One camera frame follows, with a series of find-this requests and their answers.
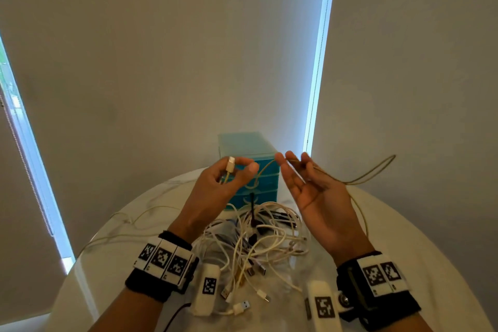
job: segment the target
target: left hand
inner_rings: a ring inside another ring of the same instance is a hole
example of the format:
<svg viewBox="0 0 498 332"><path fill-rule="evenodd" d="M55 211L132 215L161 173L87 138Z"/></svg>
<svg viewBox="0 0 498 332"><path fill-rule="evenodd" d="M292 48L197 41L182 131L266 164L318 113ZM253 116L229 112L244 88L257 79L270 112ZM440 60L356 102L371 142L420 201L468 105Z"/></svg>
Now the left hand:
<svg viewBox="0 0 498 332"><path fill-rule="evenodd" d="M235 158L235 164L246 167L243 170L235 169L235 178L229 183L219 184L227 163L228 157L225 157L202 171L182 211L168 231L192 243L220 215L237 190L249 183L259 170L259 164L253 159Z"/></svg>

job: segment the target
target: black cable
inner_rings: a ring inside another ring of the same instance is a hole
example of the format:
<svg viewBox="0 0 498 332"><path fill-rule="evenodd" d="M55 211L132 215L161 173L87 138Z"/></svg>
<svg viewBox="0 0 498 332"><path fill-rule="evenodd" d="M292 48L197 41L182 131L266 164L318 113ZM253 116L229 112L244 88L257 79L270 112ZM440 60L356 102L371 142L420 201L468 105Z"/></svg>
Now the black cable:
<svg viewBox="0 0 498 332"><path fill-rule="evenodd" d="M178 315L178 312L182 311L182 309L184 309L185 307L190 307L191 305L192 305L191 303L185 303L184 305L181 305L180 308L178 310L176 310L176 312L173 314L173 316L169 320L168 325L166 326L166 328L164 329L163 332L166 332L168 330L169 326L171 325L171 323L173 322L175 317Z"/></svg>

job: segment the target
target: right hand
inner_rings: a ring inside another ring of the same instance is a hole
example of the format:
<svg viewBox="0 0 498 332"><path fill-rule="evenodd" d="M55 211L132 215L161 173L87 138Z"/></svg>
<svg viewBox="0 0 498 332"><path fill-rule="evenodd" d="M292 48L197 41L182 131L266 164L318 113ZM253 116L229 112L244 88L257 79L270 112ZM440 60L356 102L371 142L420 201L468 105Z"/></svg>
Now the right hand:
<svg viewBox="0 0 498 332"><path fill-rule="evenodd" d="M317 165L302 153L301 160L287 151L275 154L282 177L296 201L311 234L332 255L339 267L347 260L374 251L364 234L343 183L317 171ZM297 176L296 169L304 181Z"/></svg>

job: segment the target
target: white sensor device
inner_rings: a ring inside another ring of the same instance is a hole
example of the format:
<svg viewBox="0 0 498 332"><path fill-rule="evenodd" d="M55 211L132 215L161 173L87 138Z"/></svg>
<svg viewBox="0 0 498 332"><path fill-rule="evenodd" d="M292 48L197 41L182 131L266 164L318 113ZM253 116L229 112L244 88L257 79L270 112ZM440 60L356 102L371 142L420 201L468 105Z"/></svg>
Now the white sensor device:
<svg viewBox="0 0 498 332"><path fill-rule="evenodd" d="M342 332L337 303L327 282L306 284L304 306L310 332Z"/></svg>
<svg viewBox="0 0 498 332"><path fill-rule="evenodd" d="M220 282L220 267L202 264L199 282L190 312L195 316L209 316L215 308L216 291Z"/></svg>

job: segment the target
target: marble tabletop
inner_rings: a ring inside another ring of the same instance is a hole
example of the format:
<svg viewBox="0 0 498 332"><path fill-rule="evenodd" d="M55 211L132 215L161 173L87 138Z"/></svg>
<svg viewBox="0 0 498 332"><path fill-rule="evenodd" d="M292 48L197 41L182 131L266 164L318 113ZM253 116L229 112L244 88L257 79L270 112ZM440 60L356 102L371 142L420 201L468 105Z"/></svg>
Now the marble tabletop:
<svg viewBox="0 0 498 332"><path fill-rule="evenodd" d="M135 218L156 205L183 207L194 181L202 170L192 171L159 184L126 205L121 211ZM370 240L377 250L389 254L407 277L412 294L422 308L422 316L435 332L492 332L484 311L469 286L439 249L413 224L394 209L365 191L349 187L368 221ZM295 203L282 179L278 202L289 207ZM156 208L144 215L135 226L124 223L125 217L115 216L96 234L96 238L117 234L152 235L166 229L178 211ZM132 263L143 248L147 237L117 237L103 240L87 248L65 279L53 305L47 332L84 332L98 319L124 287ZM327 281L336 289L337 276L332 258L314 239L306 256L292 258L284 273L294 283L304 285L309 279ZM194 317L181 312L169 331L206 330L271 330L303 331L307 329L306 312L301 293L269 273L253 277L254 284L267 292L266 303L244 286L237 293L239 301L247 299L251 308L239 316ZM156 332L162 332L177 308L188 302L189 292L173 293L166 302ZM223 299L217 308L223 306ZM358 320L342 321L344 331L362 331Z"/></svg>

